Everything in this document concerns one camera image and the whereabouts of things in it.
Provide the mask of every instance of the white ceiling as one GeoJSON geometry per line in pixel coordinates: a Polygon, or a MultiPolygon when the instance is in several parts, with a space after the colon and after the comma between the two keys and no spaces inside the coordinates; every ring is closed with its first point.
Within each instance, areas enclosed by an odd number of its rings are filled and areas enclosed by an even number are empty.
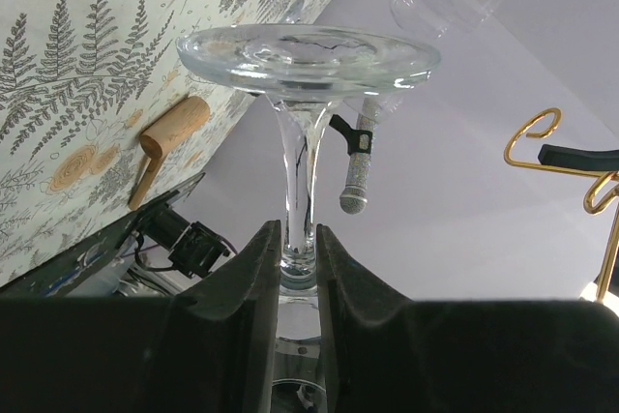
{"type": "Polygon", "coordinates": [[[619,134],[619,0],[503,0],[494,16],[619,134]]]}

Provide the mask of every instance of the black cable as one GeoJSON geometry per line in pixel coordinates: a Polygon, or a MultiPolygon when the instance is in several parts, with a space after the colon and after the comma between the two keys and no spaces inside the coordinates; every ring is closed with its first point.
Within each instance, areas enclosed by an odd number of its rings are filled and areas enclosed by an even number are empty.
{"type": "MultiPolygon", "coordinates": [[[[303,143],[303,147],[301,147],[301,153],[299,154],[299,157],[297,158],[297,162],[296,162],[296,166],[295,166],[295,179],[299,179],[299,165],[301,164],[301,158],[303,157],[303,153],[306,152],[308,150],[308,140],[305,139],[305,142],[303,143]]],[[[294,204],[295,207],[299,207],[299,198],[295,198],[294,199],[294,204]]]]}
{"type": "Polygon", "coordinates": [[[172,295],[172,293],[167,290],[165,287],[163,287],[162,285],[154,282],[153,280],[150,280],[148,278],[146,278],[145,276],[140,275],[139,273],[135,272],[134,270],[132,270],[131,268],[129,270],[127,270],[127,274],[133,279],[136,280],[138,282],[141,282],[142,284],[144,284],[145,286],[156,290],[164,295],[172,295]]]}
{"type": "Polygon", "coordinates": [[[234,253],[235,255],[238,255],[238,254],[239,254],[239,253],[237,252],[237,250],[236,250],[236,247],[234,247],[234,246],[232,245],[232,243],[231,243],[230,241],[228,241],[225,237],[223,237],[223,236],[221,236],[221,235],[219,235],[219,234],[218,234],[218,235],[217,235],[217,239],[218,239],[221,243],[223,243],[226,247],[228,247],[228,249],[229,249],[232,253],[234,253]]]}
{"type": "Polygon", "coordinates": [[[139,253],[142,250],[142,246],[144,246],[144,236],[142,235],[141,232],[137,234],[137,237],[135,238],[135,241],[137,242],[137,247],[135,248],[135,252],[133,253],[133,258],[135,258],[135,263],[137,263],[137,266],[139,266],[142,270],[150,271],[152,273],[161,273],[161,272],[165,272],[165,271],[174,271],[174,270],[176,270],[176,267],[174,265],[167,266],[167,267],[164,267],[164,268],[153,268],[153,267],[150,267],[150,266],[146,265],[142,261],[141,256],[139,256],[139,253]]]}

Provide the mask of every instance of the black device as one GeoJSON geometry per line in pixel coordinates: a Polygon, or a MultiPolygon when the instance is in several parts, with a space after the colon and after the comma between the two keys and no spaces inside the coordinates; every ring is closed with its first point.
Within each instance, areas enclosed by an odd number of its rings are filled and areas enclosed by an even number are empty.
{"type": "Polygon", "coordinates": [[[0,299],[0,411],[268,411],[280,230],[172,298],[0,299]]]}
{"type": "MultiPolygon", "coordinates": [[[[280,247],[269,221],[173,298],[1,299],[0,411],[269,411],[280,247]]],[[[326,226],[316,253],[329,412],[616,410],[605,307],[413,302],[326,226]]]]}
{"type": "MultiPolygon", "coordinates": [[[[228,256],[229,250],[235,250],[203,224],[189,223],[172,209],[176,202],[193,192],[203,177],[204,173],[192,176],[139,210],[9,282],[0,289],[0,297],[67,295],[116,257],[132,234],[137,235],[138,244],[143,236],[148,236],[170,251],[168,258],[172,266],[168,271],[178,270],[189,278],[206,277],[220,256],[228,256]]],[[[148,270],[138,252],[139,248],[135,254],[137,263],[148,270]]]]}

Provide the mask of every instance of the glass stem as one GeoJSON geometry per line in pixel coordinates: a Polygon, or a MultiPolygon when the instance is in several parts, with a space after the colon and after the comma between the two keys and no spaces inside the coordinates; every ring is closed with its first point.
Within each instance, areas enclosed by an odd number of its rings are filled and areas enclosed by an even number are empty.
{"type": "Polygon", "coordinates": [[[333,113],[328,103],[278,102],[273,108],[280,123],[287,180],[281,284],[303,290],[315,285],[315,171],[320,139],[333,113]]]}

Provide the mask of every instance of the wooden peg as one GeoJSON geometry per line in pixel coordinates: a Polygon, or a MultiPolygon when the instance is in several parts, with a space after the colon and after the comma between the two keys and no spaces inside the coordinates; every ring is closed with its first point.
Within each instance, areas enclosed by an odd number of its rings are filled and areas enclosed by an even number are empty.
{"type": "Polygon", "coordinates": [[[129,201],[130,209],[139,208],[165,157],[206,123],[210,116],[211,109],[206,102],[199,97],[189,97],[174,105],[140,135],[140,146],[151,160],[129,201]]]}

